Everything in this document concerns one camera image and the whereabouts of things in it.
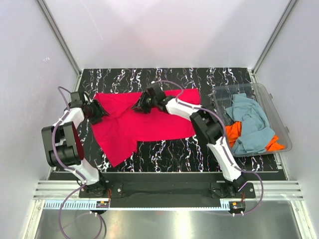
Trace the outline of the pink red t shirt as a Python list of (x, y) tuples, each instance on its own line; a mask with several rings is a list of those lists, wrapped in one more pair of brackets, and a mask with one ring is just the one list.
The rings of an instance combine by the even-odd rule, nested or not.
[(132, 106), (142, 94), (97, 93), (95, 99), (109, 113), (92, 126), (98, 145), (113, 167), (118, 166), (137, 151), (139, 141), (161, 141), (192, 137), (191, 122), (158, 109), (149, 114), (137, 113)]

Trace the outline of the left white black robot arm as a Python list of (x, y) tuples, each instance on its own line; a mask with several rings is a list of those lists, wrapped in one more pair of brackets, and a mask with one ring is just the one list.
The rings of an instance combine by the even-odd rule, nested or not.
[(84, 120), (91, 125), (98, 124), (109, 113), (85, 91), (72, 92), (70, 96), (71, 102), (63, 116), (54, 125), (41, 130), (46, 160), (51, 167), (73, 173), (85, 193), (103, 197), (108, 191), (107, 182), (102, 173), (85, 159), (77, 128)]

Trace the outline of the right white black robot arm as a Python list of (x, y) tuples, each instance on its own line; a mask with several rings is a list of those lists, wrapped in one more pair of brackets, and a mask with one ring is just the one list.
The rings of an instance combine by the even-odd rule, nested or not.
[(209, 108), (180, 100), (181, 95), (169, 96), (154, 83), (142, 93), (132, 110), (149, 114), (153, 108), (157, 108), (166, 114), (190, 121), (198, 141), (204, 142), (212, 151), (222, 170), (225, 182), (212, 191), (221, 198), (240, 196), (247, 180), (228, 147), (223, 121)]

